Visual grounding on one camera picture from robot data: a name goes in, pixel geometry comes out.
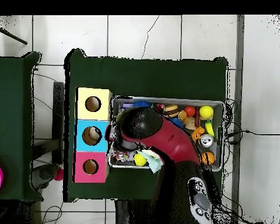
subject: toy food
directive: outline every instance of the toy food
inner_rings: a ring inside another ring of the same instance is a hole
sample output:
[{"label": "toy food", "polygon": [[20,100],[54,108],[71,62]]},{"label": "toy food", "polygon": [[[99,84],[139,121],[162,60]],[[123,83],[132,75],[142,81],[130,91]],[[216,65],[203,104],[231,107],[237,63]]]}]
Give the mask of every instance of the toy food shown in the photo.
[{"label": "toy food", "polygon": [[185,120],[183,121],[183,123],[185,124],[185,128],[188,129],[188,130],[193,130],[195,131],[196,130],[196,127],[195,127],[195,118],[193,117],[190,117],[190,118],[185,118]]},{"label": "toy food", "polygon": [[203,106],[200,108],[199,113],[202,118],[210,118],[213,115],[214,110],[210,106]]},{"label": "toy food", "polygon": [[205,130],[201,126],[197,127],[196,130],[193,131],[193,133],[191,134],[194,142],[196,142],[196,140],[200,139],[201,134],[203,134],[204,132],[205,132]]},{"label": "toy food", "polygon": [[195,115],[195,108],[192,106],[185,107],[184,111],[187,113],[187,117],[193,117]]},{"label": "toy food", "polygon": [[136,154],[134,155],[134,163],[136,166],[142,167],[145,165],[146,159],[142,155]]},{"label": "toy food", "polygon": [[170,121],[180,128],[184,128],[183,122],[179,118],[171,118]]},{"label": "toy food", "polygon": [[120,162],[125,162],[128,159],[129,155],[130,154],[127,151],[114,153],[114,157]]},{"label": "toy food", "polygon": [[150,102],[144,100],[138,100],[133,104],[133,107],[152,107]]},{"label": "toy food", "polygon": [[214,134],[214,131],[213,131],[213,129],[212,129],[212,124],[211,124],[211,121],[210,121],[210,120],[207,120],[207,121],[205,122],[205,129],[206,129],[206,131],[208,132],[209,135],[212,135],[212,136],[215,135],[215,134]]},{"label": "toy food", "polygon": [[204,152],[201,155],[201,162],[205,165],[212,165],[215,162],[215,156],[211,152]]},{"label": "toy food", "polygon": [[199,107],[196,107],[195,110],[195,127],[199,127],[200,126],[200,114],[199,114]]},{"label": "toy food", "polygon": [[169,118],[176,117],[178,116],[179,112],[180,111],[177,105],[169,105],[164,108],[165,117],[169,117]]},{"label": "toy food", "polygon": [[178,115],[178,118],[183,121],[185,118],[187,117],[187,113],[183,110],[183,111],[180,111],[179,115]]},{"label": "toy food", "polygon": [[205,148],[212,146],[213,142],[214,142],[214,139],[209,134],[204,134],[199,139],[200,145]]}]

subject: green cloth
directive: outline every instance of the green cloth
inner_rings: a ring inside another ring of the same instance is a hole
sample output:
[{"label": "green cloth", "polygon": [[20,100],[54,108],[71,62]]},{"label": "green cloth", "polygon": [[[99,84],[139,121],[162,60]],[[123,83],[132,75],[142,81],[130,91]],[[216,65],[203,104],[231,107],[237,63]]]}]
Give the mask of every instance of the green cloth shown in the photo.
[{"label": "green cloth", "polygon": [[38,201],[30,186],[32,161],[32,69],[40,54],[0,57],[0,199]]},{"label": "green cloth", "polygon": [[[105,183],[73,183],[75,88],[109,89],[113,95],[225,101],[227,60],[135,60],[90,58],[72,50],[65,59],[69,68],[68,198],[119,198],[149,200],[158,173],[145,169],[110,168]],[[221,190],[222,172],[215,173]]]}]

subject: red ball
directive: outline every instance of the red ball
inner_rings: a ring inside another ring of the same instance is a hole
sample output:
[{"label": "red ball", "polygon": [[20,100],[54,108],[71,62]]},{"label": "red ball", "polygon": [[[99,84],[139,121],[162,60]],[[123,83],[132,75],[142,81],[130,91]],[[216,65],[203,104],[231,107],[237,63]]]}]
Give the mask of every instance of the red ball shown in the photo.
[{"label": "red ball", "polygon": [[193,117],[195,115],[195,108],[192,106],[185,107],[184,111],[187,113],[187,117]]}]

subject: round hole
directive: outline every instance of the round hole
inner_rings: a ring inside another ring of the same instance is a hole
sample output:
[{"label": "round hole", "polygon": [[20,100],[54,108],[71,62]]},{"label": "round hole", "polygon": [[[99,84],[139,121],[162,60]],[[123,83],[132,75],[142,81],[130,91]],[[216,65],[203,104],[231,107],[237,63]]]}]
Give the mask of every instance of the round hole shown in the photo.
[{"label": "round hole", "polygon": [[87,160],[86,162],[83,163],[83,170],[88,175],[95,174],[98,169],[99,169],[99,164],[97,164],[97,162],[93,159]]},{"label": "round hole", "polygon": [[100,110],[100,107],[102,106],[102,103],[100,102],[100,99],[96,96],[90,96],[85,101],[85,107],[88,111],[96,112]]},{"label": "round hole", "polygon": [[100,140],[102,138],[101,135],[102,135],[102,133],[100,132],[100,130],[97,127],[91,126],[91,127],[87,127],[86,129],[84,129],[84,131],[82,133],[82,139],[85,144],[90,145],[90,146],[95,146],[100,142]]}]

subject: toy banana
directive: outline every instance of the toy banana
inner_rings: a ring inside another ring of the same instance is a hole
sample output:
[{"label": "toy banana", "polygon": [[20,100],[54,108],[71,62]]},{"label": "toy banana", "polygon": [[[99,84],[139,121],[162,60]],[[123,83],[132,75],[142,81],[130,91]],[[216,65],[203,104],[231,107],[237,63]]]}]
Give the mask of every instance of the toy banana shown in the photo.
[{"label": "toy banana", "polygon": [[205,129],[208,132],[209,135],[215,136],[214,131],[212,129],[212,123],[210,120],[207,120],[205,123]]}]

